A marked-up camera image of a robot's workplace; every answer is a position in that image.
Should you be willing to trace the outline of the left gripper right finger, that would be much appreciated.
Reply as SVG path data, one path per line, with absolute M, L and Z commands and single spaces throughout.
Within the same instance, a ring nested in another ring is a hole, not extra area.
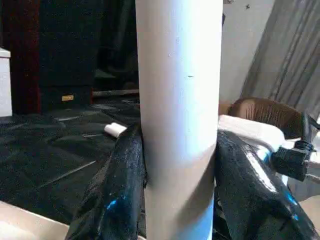
M 218 131 L 215 179 L 234 240 L 318 240 L 313 222 L 285 184 L 253 148 L 229 131 Z

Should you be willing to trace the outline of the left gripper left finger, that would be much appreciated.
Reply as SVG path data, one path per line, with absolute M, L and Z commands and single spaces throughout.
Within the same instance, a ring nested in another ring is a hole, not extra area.
M 108 160 L 88 183 L 67 240 L 136 240 L 145 186 L 140 125 L 118 137 Z

